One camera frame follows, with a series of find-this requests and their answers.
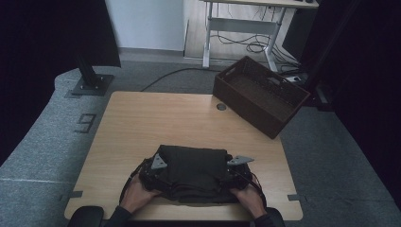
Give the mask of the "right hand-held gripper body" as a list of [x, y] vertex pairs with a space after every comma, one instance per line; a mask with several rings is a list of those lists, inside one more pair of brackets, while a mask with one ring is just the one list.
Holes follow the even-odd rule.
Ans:
[[252, 181], [253, 176], [248, 163], [253, 162], [253, 158], [241, 155], [228, 158], [225, 186], [242, 190]]

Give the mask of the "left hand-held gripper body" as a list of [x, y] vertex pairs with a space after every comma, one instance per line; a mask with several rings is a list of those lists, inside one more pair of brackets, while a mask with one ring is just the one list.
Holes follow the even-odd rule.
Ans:
[[146, 190], [166, 192], [169, 190], [169, 183], [166, 179], [167, 171], [167, 163], [159, 153], [156, 153], [151, 158], [144, 160], [139, 171], [139, 178]]

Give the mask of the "dark pleated skirt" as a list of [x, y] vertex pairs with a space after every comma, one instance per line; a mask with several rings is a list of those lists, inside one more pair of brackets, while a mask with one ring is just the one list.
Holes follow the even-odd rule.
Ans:
[[233, 188], [225, 186], [232, 156], [225, 149], [161, 145], [156, 153], [168, 168], [169, 190], [160, 191], [162, 197], [181, 203], [236, 203]]

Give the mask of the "brown woven basket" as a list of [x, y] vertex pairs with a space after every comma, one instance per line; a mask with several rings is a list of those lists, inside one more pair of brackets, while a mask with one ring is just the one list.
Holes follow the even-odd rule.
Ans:
[[245, 56], [215, 76], [213, 95], [274, 139], [310, 93]]

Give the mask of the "person's left hand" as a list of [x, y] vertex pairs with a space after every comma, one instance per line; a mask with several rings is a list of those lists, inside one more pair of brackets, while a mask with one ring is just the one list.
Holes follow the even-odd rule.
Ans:
[[158, 190], [146, 190], [139, 177], [135, 175], [129, 182], [120, 206], [134, 214], [160, 194], [161, 192]]

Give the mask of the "person's right hand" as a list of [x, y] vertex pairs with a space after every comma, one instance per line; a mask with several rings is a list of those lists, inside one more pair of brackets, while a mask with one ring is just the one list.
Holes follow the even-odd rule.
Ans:
[[267, 214], [264, 203], [253, 185], [249, 184], [242, 190], [233, 188], [230, 192], [238, 199], [240, 204], [252, 215], [253, 218], [260, 218]]

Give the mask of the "person's left leg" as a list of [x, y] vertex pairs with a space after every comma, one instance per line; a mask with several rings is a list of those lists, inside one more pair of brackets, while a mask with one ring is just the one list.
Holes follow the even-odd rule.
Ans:
[[67, 227], [100, 227], [104, 210], [99, 206], [82, 206], [70, 218]]

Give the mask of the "grey felt mat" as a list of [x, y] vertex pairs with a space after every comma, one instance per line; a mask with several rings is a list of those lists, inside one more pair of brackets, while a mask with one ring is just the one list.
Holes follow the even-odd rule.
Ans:
[[[209, 94], [214, 71], [125, 61], [100, 67], [112, 91]], [[0, 166], [0, 227], [65, 227], [62, 194], [73, 191], [108, 98], [67, 97], [79, 72], [55, 90], [30, 131]], [[401, 210], [334, 113], [303, 107], [280, 134], [304, 216], [287, 227], [401, 227]]]

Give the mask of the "black metal stand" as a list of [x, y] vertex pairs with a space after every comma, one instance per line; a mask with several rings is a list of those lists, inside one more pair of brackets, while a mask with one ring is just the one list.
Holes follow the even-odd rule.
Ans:
[[80, 80], [71, 91], [73, 96], [104, 96], [113, 81], [113, 75], [97, 74], [81, 53], [76, 54]]
[[299, 61], [300, 75], [305, 77], [302, 87], [310, 93], [306, 106], [322, 111], [331, 110], [332, 92], [324, 81], [325, 65], [361, 0], [316, 0], [319, 7]]

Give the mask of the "black computer case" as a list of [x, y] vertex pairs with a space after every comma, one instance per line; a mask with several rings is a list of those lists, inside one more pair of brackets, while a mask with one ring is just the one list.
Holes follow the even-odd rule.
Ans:
[[282, 46], [297, 61], [303, 56], [316, 13], [315, 9], [296, 9], [289, 24]]

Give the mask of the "black curtain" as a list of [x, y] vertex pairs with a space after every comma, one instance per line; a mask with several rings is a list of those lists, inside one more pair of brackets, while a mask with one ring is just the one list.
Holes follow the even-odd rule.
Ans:
[[0, 166], [82, 61], [120, 65], [106, 0], [0, 0]]
[[320, 0], [302, 63], [401, 208], [401, 0]]

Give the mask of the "white frame desk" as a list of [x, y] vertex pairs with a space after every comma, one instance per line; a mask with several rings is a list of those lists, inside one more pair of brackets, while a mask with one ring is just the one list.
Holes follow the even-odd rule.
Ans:
[[[210, 66], [210, 39], [211, 32], [224, 31], [236, 33], [248, 33], [255, 35], [267, 35], [269, 38], [268, 44], [262, 49], [264, 56], [268, 62], [270, 70], [277, 71], [276, 63], [272, 53], [273, 47], [276, 43], [284, 16], [287, 9], [317, 9], [319, 3], [316, 0], [198, 0], [205, 4], [205, 34], [204, 45], [202, 50], [202, 67], [208, 68]], [[214, 5], [219, 4], [232, 4], [238, 6], [258, 6], [258, 7], [272, 7], [279, 8], [279, 18], [276, 21], [256, 21], [245, 20], [236, 18], [219, 17], [217, 14], [213, 15]]]

